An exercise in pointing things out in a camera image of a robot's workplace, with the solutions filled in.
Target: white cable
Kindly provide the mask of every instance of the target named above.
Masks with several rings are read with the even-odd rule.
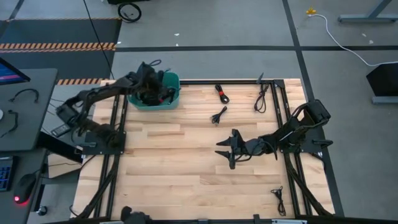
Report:
[[[337,40],[336,40],[336,39],[332,36],[332,34],[329,32],[329,28],[328,28],[328,19],[327,19],[325,16],[319,15],[319,14],[308,15],[308,16],[309,16],[309,17],[314,17],[314,16],[322,17],[322,18],[325,20],[325,22],[326,22],[326,31],[328,32],[329,36],[333,39],[333,41],[335,41],[335,43],[336,43],[339,47],[341,47],[342,49],[347,50],[347,51],[349,51],[349,52],[355,54],[355,55],[356,55],[357,57],[359,57],[359,59],[361,59],[361,60],[363,61],[363,63],[365,63],[367,66],[374,67],[374,66],[379,66],[379,65],[386,65],[386,64],[392,64],[392,63],[398,63],[398,62],[383,62],[383,63],[378,63],[378,64],[375,64],[375,65],[372,65],[372,64],[367,63],[367,62],[366,62],[361,56],[359,56],[357,53],[353,52],[353,51],[350,50],[350,49],[347,49],[347,48],[341,46],[341,45],[337,42]]]

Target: desk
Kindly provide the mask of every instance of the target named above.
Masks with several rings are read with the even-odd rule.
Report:
[[[299,79],[284,81],[293,111],[305,102],[302,84]],[[261,114],[253,110],[259,85],[222,87],[230,102],[218,127],[209,119],[224,107],[214,85],[182,85],[176,110],[145,112],[129,105],[126,149],[119,163],[113,220],[120,219],[121,209],[126,205],[155,220],[251,219],[253,214],[260,214],[261,218],[280,218],[278,200],[270,190],[281,185],[284,186],[286,218],[294,217],[281,153],[278,152],[277,161],[273,155],[253,157],[238,163],[235,170],[229,169],[224,157],[214,153],[214,150],[229,150],[216,146],[216,142],[230,136],[233,128],[238,129],[245,140],[278,128],[271,91],[266,94],[267,111]],[[282,105],[281,93],[277,93]],[[113,100],[98,102],[93,120],[108,123]],[[97,156],[81,171],[73,204],[77,213],[97,191],[102,162],[103,156]],[[333,213],[322,162],[302,154],[302,164],[308,188]],[[297,195],[304,214],[301,193]],[[101,216],[105,215],[107,198],[105,192]]]
[[[40,204],[41,194],[44,190],[40,172],[36,172],[36,183],[32,195],[27,203],[17,205],[14,203],[14,187],[19,179],[25,175],[39,170],[43,167],[47,156],[47,149],[57,152],[63,156],[73,153],[71,147],[57,139],[41,133],[40,129],[49,105],[50,98],[57,79],[56,69],[32,69],[22,70],[30,82],[0,86],[0,108],[5,112],[0,121],[0,132],[10,129],[14,124],[14,117],[7,114],[7,110],[19,113],[18,128],[0,139],[1,149],[12,149],[13,151],[0,151],[0,157],[17,156],[17,165],[11,189],[8,192],[0,192],[0,217],[1,223],[19,224],[26,223],[29,212],[33,212]],[[32,92],[21,93],[11,103],[8,99],[23,89],[35,88],[39,93],[39,102],[34,103],[35,95]],[[80,161],[78,156],[72,156],[74,161]]]

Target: computer mouse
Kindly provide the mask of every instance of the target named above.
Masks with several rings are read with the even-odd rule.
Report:
[[[14,187],[15,203],[24,203],[29,199],[35,182],[35,174],[26,174],[19,179],[17,185]]]

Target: black desk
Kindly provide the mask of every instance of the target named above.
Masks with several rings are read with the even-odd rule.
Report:
[[[2,224],[26,223],[29,212],[34,211],[40,205],[41,195],[44,191],[40,175],[44,169],[42,172],[36,173],[37,180],[32,195],[26,203],[20,205],[14,203],[13,190],[23,175],[44,167],[47,151],[60,154],[76,162],[82,162],[81,156],[74,154],[76,150],[74,147],[40,132],[57,79],[57,70],[34,69],[22,70],[22,72],[31,78],[29,83],[0,86],[0,108],[4,112],[4,117],[0,120],[1,134],[14,124],[14,117],[7,111],[11,109],[19,113],[18,128],[0,139],[0,150],[13,150],[0,151],[0,157],[18,157],[11,190],[0,192],[0,222]],[[13,103],[8,102],[8,99],[14,97],[18,91],[26,88],[34,88],[39,91],[38,103],[34,103],[35,94],[31,91],[21,93]]]

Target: small yellow object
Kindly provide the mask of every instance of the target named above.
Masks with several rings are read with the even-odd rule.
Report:
[[[314,10],[312,7],[310,7],[307,11],[306,11],[307,15],[312,15],[312,14],[316,14],[317,11]]]

